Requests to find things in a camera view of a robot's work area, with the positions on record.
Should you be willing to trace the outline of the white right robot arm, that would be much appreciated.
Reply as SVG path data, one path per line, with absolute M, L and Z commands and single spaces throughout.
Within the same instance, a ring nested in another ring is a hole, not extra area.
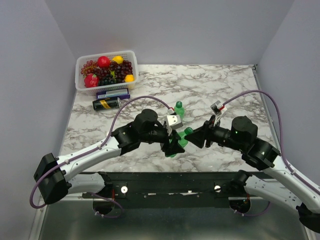
M 320 231 L 320 187 L 285 161 L 279 150 L 257 137 L 258 127 L 246 116 L 232 120 L 231 128 L 206 121 L 186 136 L 198 148 L 212 143 L 240 151 L 241 158 L 251 167 L 269 175 L 283 185 L 276 187 L 252 175 L 230 183 L 230 191 L 241 196 L 245 192 L 298 212 L 299 221 L 310 230 Z

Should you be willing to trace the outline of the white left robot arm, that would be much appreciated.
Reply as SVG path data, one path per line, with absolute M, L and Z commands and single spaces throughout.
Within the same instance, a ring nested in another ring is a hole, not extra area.
M 48 153 L 42 157 L 34 173 L 35 189 L 46 205 L 54 204 L 71 193 L 93 192 L 104 198 L 110 194 L 111 185 L 100 174 L 79 180 L 78 174 L 105 160 L 113 159 L 139 148 L 141 143 L 159 143 L 166 156 L 184 153 L 179 144 L 177 129 L 182 127 L 176 113 L 158 121 L 154 110 L 144 109 L 134 121 L 110 131 L 106 138 L 69 155 L 55 157 Z

